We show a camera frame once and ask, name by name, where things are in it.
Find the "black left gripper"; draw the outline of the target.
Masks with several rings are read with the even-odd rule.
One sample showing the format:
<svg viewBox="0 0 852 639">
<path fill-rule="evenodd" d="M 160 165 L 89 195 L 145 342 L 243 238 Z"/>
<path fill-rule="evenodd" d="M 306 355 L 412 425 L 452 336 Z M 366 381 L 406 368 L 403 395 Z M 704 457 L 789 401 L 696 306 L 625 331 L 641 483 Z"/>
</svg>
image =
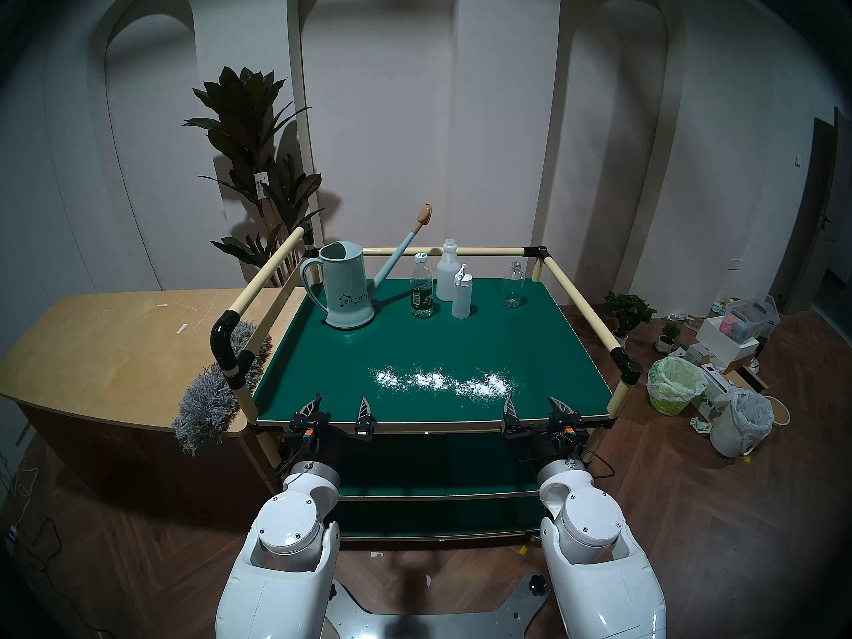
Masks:
<svg viewBox="0 0 852 639">
<path fill-rule="evenodd" d="M 296 451 L 283 464 L 283 471 L 290 471 L 301 462 L 314 461 L 327 465 L 336 472 L 342 472 L 347 453 L 363 451 L 371 442 L 375 418 L 367 398 L 360 400 L 355 432 L 350 435 L 342 429 L 330 425 L 329 416 L 320 411 L 322 397 L 319 393 L 300 411 L 292 416 L 290 428 L 301 436 Z"/>
</svg>

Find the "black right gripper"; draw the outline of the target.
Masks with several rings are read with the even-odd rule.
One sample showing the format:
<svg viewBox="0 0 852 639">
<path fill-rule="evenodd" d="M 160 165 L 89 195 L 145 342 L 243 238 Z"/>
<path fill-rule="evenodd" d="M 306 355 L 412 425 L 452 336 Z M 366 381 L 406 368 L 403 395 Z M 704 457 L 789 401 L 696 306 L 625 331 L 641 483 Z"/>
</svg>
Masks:
<svg viewBox="0 0 852 639">
<path fill-rule="evenodd" d="M 510 457 L 516 464 L 532 464 L 542 469 L 557 460 L 578 456 L 580 434 L 588 437 L 580 414 L 564 401 L 548 397 L 551 406 L 549 423 L 541 427 L 522 425 L 511 393 L 505 398 L 501 435 Z"/>
</svg>

